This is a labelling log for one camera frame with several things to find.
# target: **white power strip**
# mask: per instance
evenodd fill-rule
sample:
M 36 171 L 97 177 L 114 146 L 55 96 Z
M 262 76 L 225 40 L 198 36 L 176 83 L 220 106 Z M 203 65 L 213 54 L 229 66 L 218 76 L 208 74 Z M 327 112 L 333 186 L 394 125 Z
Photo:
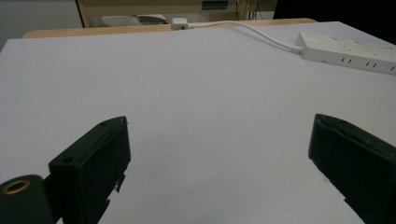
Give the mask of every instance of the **white power strip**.
M 304 59 L 396 75 L 396 47 L 300 32 L 296 44 Z

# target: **brass hole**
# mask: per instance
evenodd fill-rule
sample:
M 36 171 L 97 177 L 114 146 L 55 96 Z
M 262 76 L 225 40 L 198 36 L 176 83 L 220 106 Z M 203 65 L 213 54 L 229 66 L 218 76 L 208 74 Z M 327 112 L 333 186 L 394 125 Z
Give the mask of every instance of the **brass hole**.
M 5 186 L 1 191 L 4 194 L 14 194 L 26 189 L 29 185 L 30 180 L 17 180 Z

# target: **white tabletop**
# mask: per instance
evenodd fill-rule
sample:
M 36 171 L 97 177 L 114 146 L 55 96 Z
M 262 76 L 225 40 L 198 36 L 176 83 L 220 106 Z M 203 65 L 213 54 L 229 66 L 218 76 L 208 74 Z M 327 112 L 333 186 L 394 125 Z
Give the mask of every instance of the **white tabletop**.
M 257 27 L 381 40 L 340 22 Z M 126 116 L 132 161 L 101 223 L 363 223 L 308 159 L 317 113 L 396 146 L 396 77 L 306 61 L 244 28 L 12 39 L 0 182 Z

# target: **white cable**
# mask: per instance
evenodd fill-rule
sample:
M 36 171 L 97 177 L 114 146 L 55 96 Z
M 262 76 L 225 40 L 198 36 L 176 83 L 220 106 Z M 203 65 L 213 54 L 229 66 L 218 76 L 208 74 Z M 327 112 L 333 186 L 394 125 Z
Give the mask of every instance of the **white cable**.
M 276 45 L 279 45 L 280 47 L 282 47 L 284 49 L 290 50 L 293 53 L 301 54 L 301 52 L 303 51 L 303 48 L 301 48 L 301 47 L 292 46 L 292 45 L 288 45 L 288 44 L 282 43 L 280 41 L 277 41 L 277 40 L 273 39 L 272 37 L 266 35 L 265 33 L 259 31 L 258 29 L 254 28 L 253 26 L 247 25 L 247 24 L 242 23 L 240 21 L 214 21 L 214 22 L 203 23 L 203 24 L 191 24 L 191 23 L 188 23 L 188 29 L 208 27 L 208 26 L 216 26 L 216 25 L 222 25 L 222 24 L 235 24 L 235 25 L 243 26 L 243 27 L 253 31 L 254 33 L 264 37 L 265 39 L 271 41 L 272 43 L 274 43 Z

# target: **gray wall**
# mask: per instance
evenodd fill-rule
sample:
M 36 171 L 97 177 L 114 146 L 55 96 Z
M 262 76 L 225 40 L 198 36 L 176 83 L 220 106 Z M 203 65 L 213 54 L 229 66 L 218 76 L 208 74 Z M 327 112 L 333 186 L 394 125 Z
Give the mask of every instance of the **gray wall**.
M 75 0 L 0 0 L 0 50 L 33 30 L 81 27 Z

